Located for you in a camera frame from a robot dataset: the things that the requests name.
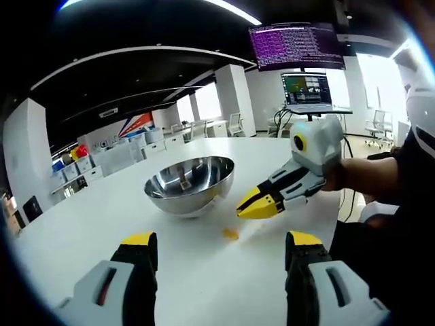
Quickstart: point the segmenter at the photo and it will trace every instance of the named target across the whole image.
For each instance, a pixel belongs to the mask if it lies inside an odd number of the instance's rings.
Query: white chair
[[[183,126],[180,126],[179,124],[173,124],[173,125],[171,126],[171,132],[172,132],[173,134],[175,134],[176,132],[179,132],[179,131],[181,131],[181,130],[183,130]]]
[[[233,113],[230,115],[230,122],[228,123],[228,131],[231,137],[238,137],[237,135],[243,133],[242,118],[240,113]]]
[[[194,141],[195,139],[207,138],[207,121],[201,120],[192,122],[190,125],[190,134],[186,139],[186,142]]]
[[[393,145],[393,141],[387,136],[388,132],[393,132],[393,124],[389,112],[376,110],[373,121],[366,121],[366,127],[364,129],[369,131],[374,137],[374,139],[366,141],[368,146],[376,144],[380,149],[383,147],[383,143],[387,143],[389,146]]]

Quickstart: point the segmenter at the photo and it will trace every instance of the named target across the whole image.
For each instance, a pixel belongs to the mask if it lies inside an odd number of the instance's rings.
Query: computer monitor
[[[325,73],[282,73],[281,78],[288,105],[332,104]]]
[[[328,23],[293,22],[249,30],[258,70],[344,69],[343,48]]]

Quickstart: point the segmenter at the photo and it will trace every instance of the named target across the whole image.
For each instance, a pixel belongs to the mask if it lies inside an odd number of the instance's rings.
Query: yellow object
[[[79,147],[73,148],[71,150],[71,157],[73,160],[77,161],[79,159],[79,156],[77,155],[77,150],[79,149]]]
[[[148,232],[144,234],[135,234],[134,236],[129,236],[122,241],[121,245],[133,245],[133,246],[147,246],[148,241],[150,241],[150,236],[154,232]]]
[[[305,140],[305,137],[302,134],[295,134],[295,137],[298,137],[300,141],[302,142],[302,149],[299,149],[300,151],[306,151],[307,150],[307,141]]]
[[[290,233],[293,236],[293,240],[294,240],[294,244],[296,246],[302,246],[302,245],[321,245],[321,240],[312,235],[312,234],[308,234],[308,233],[302,233],[302,232],[297,232],[297,231],[290,231]]]
[[[229,238],[231,240],[238,240],[239,239],[239,233],[237,231],[232,231],[230,229],[224,229],[223,233],[224,233],[225,238]]]
[[[260,199],[252,202],[245,209],[240,209],[240,206],[259,193],[260,190],[258,187],[255,187],[248,193],[248,195],[246,195],[246,197],[244,197],[244,199],[242,199],[237,209],[238,217],[241,219],[270,219],[281,212],[278,211],[277,203],[273,200],[270,194],[265,194]]]

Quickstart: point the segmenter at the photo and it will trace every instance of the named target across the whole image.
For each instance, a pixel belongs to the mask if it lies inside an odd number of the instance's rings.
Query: metal bowl
[[[198,217],[226,197],[233,177],[234,162],[229,158],[194,158],[161,170],[147,181],[144,191],[164,212]]]

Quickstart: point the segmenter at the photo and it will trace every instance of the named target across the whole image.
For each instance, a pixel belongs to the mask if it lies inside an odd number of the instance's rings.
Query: white table
[[[288,105],[287,109],[293,114],[306,115],[308,121],[313,121],[313,115],[321,114],[353,114],[353,111],[343,107],[333,107],[332,105]]]
[[[227,123],[228,121],[226,120],[217,120],[217,121],[212,121],[212,122],[207,122],[207,129],[209,128],[213,128],[214,126],[219,126],[220,124],[223,123]],[[183,130],[177,131],[172,133],[170,130],[164,131],[164,137],[173,137],[173,136],[177,136],[177,135],[185,135],[185,134],[190,134],[190,131],[192,130],[192,127],[187,127],[184,128]]]
[[[176,162],[219,155],[235,162],[234,183],[214,211],[176,219],[143,193],[154,173]],[[23,229],[16,252],[25,273],[54,306],[71,296],[79,278],[120,242],[153,230],[158,237],[156,324],[285,325],[285,234],[305,230],[329,247],[339,193],[318,193],[303,209],[270,220],[243,221],[237,203],[291,156],[288,139],[200,139],[163,151],[104,179],[56,205]],[[240,239],[222,236],[238,229]]]

